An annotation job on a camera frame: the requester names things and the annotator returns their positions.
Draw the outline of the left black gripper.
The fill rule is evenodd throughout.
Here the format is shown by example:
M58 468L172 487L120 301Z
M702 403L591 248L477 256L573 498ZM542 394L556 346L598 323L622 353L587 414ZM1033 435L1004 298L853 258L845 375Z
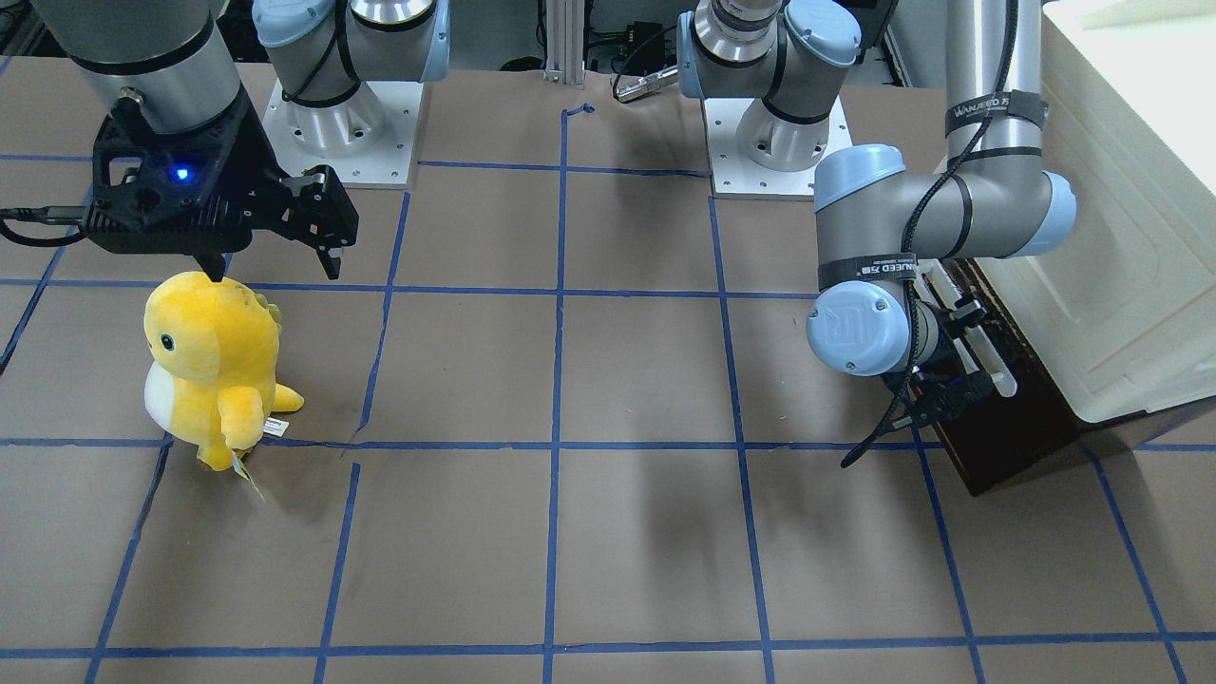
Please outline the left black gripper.
M884 385L899 396L907 411L884 419L885 428L925 428L930 424L959 419L973 404L990 397L995 389L989 372L967 372L961 368L959 357L952 346L940 337L940 316L931 307L917 299L918 340L916 342L917 369L911 380L903 382L906 363L884 374ZM956 299L947 313L946 329L970 329L987 316L981 299L966 295Z

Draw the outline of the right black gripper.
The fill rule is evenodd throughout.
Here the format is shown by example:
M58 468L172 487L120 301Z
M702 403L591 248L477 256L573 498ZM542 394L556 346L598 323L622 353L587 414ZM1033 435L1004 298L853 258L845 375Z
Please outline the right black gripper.
M192 256L219 284L252 231L285 217L287 239L313 247L325 276L337 280L359 232L347 186L325 164L286 176L244 90L213 120L178 134L153 131L143 106L122 96L94 142L80 232L112 253Z

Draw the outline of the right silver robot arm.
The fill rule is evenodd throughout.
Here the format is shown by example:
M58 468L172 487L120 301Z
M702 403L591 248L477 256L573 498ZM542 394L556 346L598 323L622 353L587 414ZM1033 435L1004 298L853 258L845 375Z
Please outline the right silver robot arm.
M257 113L209 1L36 1L107 105L80 208L5 211L74 225L117 256L187 256L216 281L225 256L274 231L316 252L326 277L358 240L347 183L409 176L416 103L443 82L447 1L257 1L278 94Z

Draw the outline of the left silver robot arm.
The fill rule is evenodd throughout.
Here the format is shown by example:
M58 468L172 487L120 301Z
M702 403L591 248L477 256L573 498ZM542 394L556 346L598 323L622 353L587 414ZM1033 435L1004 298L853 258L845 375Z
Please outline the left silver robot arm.
M1073 231L1070 184L1045 169L1048 107L1038 92L1038 1L952 1L947 28L946 167L910 172L891 144L824 151L829 114L865 51L837 1L700 1L677 21L686 97L751 102L742 146L772 169L815 168L820 295L807 343L827 368L882 377L893 399L945 351L945 314L917 298L922 260L1020 258Z

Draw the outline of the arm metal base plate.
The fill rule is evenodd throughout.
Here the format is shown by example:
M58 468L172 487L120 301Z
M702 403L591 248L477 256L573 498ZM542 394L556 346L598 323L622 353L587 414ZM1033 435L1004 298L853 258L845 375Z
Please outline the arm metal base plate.
M286 103L275 83L261 127L289 175L330 166L348 189L409 189L426 84L365 82L345 103Z
M781 120L758 97L706 99L702 108L717 200L815 200L817 166L852 145L840 99L812 124Z

